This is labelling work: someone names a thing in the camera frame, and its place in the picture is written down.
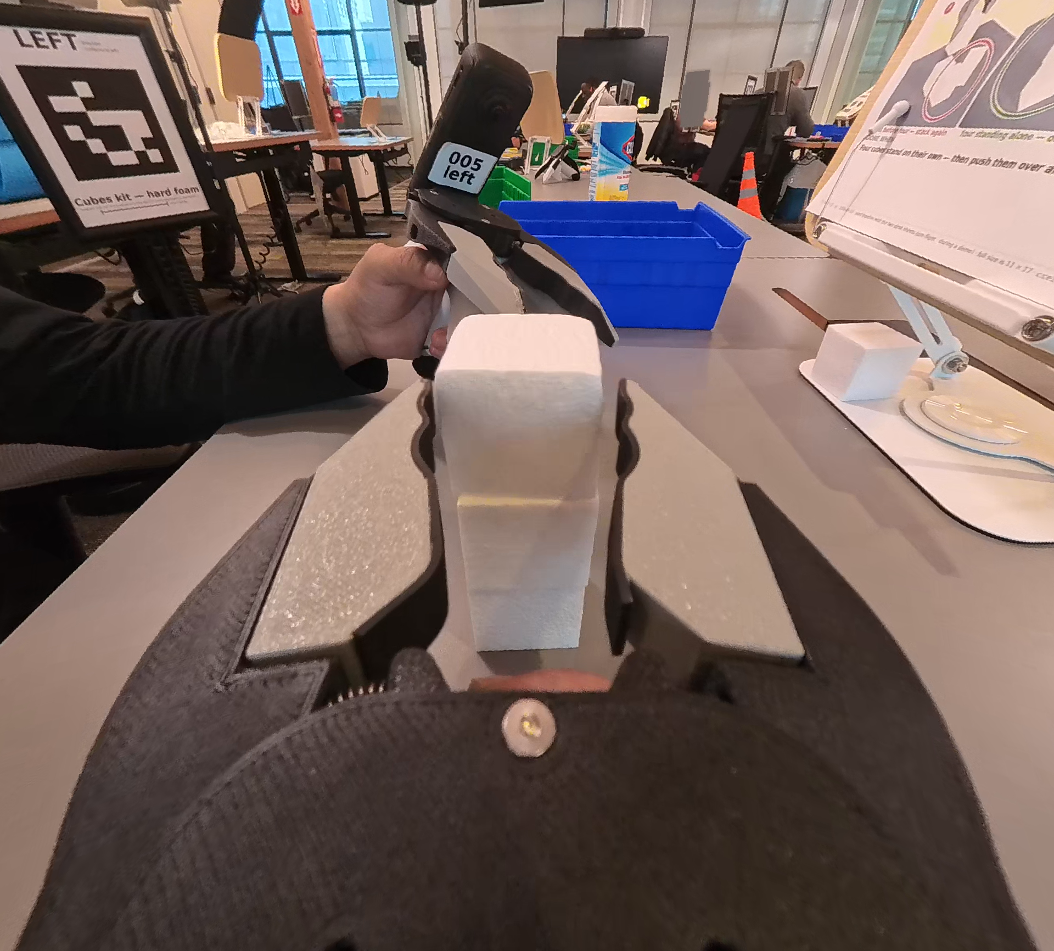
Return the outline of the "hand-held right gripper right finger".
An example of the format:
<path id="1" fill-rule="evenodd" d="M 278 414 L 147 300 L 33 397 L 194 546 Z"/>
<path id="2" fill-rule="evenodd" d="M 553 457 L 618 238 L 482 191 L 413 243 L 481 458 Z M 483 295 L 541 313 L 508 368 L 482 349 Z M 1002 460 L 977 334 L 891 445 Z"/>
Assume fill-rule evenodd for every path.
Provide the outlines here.
<path id="1" fill-rule="evenodd" d="M 799 664 L 805 647 L 731 469 L 630 379 L 614 399 L 604 618 L 610 649 L 688 678 L 719 658 Z"/>

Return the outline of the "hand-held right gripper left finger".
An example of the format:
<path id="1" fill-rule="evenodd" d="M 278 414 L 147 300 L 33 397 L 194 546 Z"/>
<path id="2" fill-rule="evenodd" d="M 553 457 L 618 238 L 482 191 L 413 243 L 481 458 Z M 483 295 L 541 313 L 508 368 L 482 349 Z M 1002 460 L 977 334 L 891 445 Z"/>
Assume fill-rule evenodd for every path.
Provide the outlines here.
<path id="1" fill-rule="evenodd" d="M 315 471 L 284 541 L 245 661 L 334 661 L 383 680 L 448 612 L 432 385 L 419 381 Z"/>

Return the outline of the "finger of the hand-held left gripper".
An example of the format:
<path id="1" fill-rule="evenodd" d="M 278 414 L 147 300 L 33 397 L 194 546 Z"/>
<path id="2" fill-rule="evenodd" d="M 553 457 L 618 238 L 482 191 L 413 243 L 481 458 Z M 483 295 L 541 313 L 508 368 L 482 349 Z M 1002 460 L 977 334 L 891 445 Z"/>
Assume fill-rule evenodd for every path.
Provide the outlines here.
<path id="1" fill-rule="evenodd" d="M 452 321 L 474 314 L 526 313 L 520 288 L 479 235 L 442 220 L 440 231 L 449 248 L 444 267 Z"/>
<path id="2" fill-rule="evenodd" d="M 573 266 L 531 236 L 499 239 L 492 256 L 518 288 L 527 313 L 564 313 L 587 321 L 597 338 L 613 347 L 619 337 L 596 294 Z"/>

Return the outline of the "white hard foam cube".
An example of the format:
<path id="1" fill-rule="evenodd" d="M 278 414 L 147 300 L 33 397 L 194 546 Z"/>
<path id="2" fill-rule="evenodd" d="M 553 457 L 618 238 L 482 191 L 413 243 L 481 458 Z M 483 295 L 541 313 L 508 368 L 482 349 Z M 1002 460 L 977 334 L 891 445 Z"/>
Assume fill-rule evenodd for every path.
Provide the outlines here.
<path id="1" fill-rule="evenodd" d="M 598 496 L 603 386 L 590 322 L 551 313 L 465 317 L 441 360 L 434 404 L 456 494 Z"/>
<path id="2" fill-rule="evenodd" d="M 456 512 L 470 595 L 585 589 L 596 547 L 596 496 L 460 494 Z"/>
<path id="3" fill-rule="evenodd" d="M 811 380 L 840 402 L 893 397 L 923 348 L 915 338 L 873 322 L 829 325 L 811 365 Z"/>
<path id="4" fill-rule="evenodd" d="M 571 651 L 579 646 L 585 589 L 483 590 L 469 596 L 479 652 Z"/>

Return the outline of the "person's left forearm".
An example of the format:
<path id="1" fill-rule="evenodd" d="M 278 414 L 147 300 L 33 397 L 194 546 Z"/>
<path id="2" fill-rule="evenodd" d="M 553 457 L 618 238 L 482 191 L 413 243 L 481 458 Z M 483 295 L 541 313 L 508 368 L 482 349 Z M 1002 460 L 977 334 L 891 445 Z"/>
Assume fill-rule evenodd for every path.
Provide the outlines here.
<path id="1" fill-rule="evenodd" d="M 215 315 L 95 322 L 2 289 L 5 444 L 179 445 L 387 382 L 384 360 L 338 364 L 323 290 Z"/>

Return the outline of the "person's left hand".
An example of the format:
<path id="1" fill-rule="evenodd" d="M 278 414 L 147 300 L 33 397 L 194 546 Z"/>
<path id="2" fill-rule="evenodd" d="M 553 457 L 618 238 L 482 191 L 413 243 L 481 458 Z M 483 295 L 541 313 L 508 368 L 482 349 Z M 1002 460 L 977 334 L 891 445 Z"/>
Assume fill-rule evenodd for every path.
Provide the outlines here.
<path id="1" fill-rule="evenodd" d="M 323 293 L 323 322 L 343 368 L 365 360 L 440 360 L 447 329 L 440 326 L 447 290 L 441 264 L 423 246 L 372 246 L 341 283 Z"/>

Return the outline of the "large blue plastic bin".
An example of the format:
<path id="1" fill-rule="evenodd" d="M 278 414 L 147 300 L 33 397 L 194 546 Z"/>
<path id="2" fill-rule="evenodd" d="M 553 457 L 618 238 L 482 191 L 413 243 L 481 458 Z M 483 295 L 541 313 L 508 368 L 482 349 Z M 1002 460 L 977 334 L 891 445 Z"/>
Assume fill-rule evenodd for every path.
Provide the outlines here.
<path id="1" fill-rule="evenodd" d="M 714 329 L 748 235 L 704 203 L 504 202 L 573 266 L 617 329 Z"/>

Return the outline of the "green plastic bin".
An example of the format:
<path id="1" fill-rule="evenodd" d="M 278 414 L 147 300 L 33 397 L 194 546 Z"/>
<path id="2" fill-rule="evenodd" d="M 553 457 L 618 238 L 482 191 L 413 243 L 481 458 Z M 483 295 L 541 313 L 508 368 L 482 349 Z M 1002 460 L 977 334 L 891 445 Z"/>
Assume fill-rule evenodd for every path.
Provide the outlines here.
<path id="1" fill-rule="evenodd" d="M 479 202 L 497 209 L 504 202 L 530 202 L 532 182 L 511 167 L 496 164 L 481 189 Z"/>

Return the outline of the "wooden desk with black legs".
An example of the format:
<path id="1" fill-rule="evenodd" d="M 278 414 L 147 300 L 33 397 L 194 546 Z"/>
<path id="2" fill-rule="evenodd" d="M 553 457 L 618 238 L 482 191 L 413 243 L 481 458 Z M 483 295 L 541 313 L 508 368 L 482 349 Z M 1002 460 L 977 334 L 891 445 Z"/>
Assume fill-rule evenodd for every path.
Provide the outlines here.
<path id="1" fill-rule="evenodd" d="M 235 239 L 243 252 L 248 274 L 253 279 L 262 278 L 262 273 L 252 259 L 243 238 L 243 228 L 227 188 L 231 178 L 247 175 L 256 175 L 260 181 L 272 229 L 284 249 L 292 282 L 299 285 L 324 285 L 341 280 L 338 273 L 311 272 L 306 268 L 279 179 L 279 172 L 285 169 L 313 169 L 312 136 L 312 132 L 252 135 L 218 141 L 204 149 L 204 160 L 217 185 L 217 191 L 222 192 L 227 198 L 230 224 L 233 225 Z"/>
<path id="2" fill-rule="evenodd" d="M 384 238 L 390 235 L 389 229 L 367 229 L 366 214 L 362 211 L 360 195 L 352 170 L 352 160 L 356 157 L 368 158 L 374 168 L 383 210 L 382 219 L 406 220 L 405 213 L 392 209 L 385 162 L 390 158 L 408 155 L 411 142 L 410 136 L 349 135 L 311 142 L 313 158 L 323 164 L 321 169 L 312 171 L 312 177 L 331 238 Z"/>

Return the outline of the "disinfecting wipes canister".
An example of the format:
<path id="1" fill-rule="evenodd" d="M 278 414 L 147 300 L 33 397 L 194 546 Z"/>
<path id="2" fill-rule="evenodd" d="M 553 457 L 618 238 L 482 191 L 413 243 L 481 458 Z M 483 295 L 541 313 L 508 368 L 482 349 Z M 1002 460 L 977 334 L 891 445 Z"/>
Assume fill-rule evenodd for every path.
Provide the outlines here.
<path id="1" fill-rule="evenodd" d="M 638 111 L 632 104 L 597 108 L 591 120 L 591 202 L 628 200 L 637 127 Z"/>

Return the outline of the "black framed sign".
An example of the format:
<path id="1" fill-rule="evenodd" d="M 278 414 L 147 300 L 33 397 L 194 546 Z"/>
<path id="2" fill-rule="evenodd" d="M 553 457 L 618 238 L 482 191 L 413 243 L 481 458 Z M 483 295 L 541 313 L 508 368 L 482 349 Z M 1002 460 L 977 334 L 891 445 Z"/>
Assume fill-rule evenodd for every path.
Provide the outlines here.
<path id="1" fill-rule="evenodd" d="M 217 217 L 220 194 L 149 20 L 4 4 L 1 104 L 82 242 Z"/>

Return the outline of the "printed instruction sheet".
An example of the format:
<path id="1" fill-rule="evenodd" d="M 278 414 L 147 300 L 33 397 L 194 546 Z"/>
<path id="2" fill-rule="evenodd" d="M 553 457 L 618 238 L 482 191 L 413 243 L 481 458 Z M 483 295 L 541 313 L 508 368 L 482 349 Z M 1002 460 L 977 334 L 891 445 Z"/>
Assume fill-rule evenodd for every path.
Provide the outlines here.
<path id="1" fill-rule="evenodd" d="M 811 211 L 1052 307 L 1053 0 L 928 0 Z"/>

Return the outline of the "black wall screen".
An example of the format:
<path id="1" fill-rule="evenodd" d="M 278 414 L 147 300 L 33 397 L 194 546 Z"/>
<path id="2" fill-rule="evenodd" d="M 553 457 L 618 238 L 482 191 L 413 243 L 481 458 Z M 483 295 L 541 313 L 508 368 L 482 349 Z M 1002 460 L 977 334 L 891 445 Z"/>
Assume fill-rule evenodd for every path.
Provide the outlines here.
<path id="1" fill-rule="evenodd" d="M 660 112 L 660 100 L 668 48 L 667 36 L 639 38 L 559 37 L 557 40 L 557 86 L 560 104 L 567 110 L 585 81 L 621 81 L 635 85 L 632 100 L 649 99 L 646 115 Z"/>

